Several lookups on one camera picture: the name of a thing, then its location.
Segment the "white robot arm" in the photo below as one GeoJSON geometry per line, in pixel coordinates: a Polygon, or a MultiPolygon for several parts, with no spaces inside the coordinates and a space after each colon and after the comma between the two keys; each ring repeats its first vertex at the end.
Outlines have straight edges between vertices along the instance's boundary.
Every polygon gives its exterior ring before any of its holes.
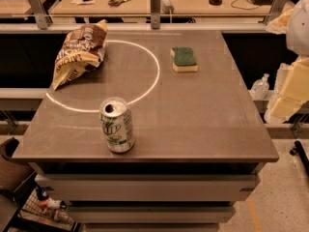
{"type": "Polygon", "coordinates": [[[274,19],[267,30],[285,33],[287,48],[297,55],[291,65],[282,63],[276,74],[264,116],[269,124],[275,125],[288,121],[309,101],[309,0],[299,0],[274,19]]]}

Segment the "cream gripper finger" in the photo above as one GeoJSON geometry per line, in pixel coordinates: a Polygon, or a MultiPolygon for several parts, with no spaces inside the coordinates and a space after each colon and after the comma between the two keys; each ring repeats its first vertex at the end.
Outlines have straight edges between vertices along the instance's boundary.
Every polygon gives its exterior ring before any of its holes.
{"type": "Polygon", "coordinates": [[[287,32],[287,26],[292,12],[293,9],[289,9],[282,13],[267,25],[266,30],[272,34],[285,34],[287,32]]]}
{"type": "Polygon", "coordinates": [[[309,57],[297,57],[291,65],[280,65],[264,118],[268,124],[282,124],[308,101],[309,57]]]}

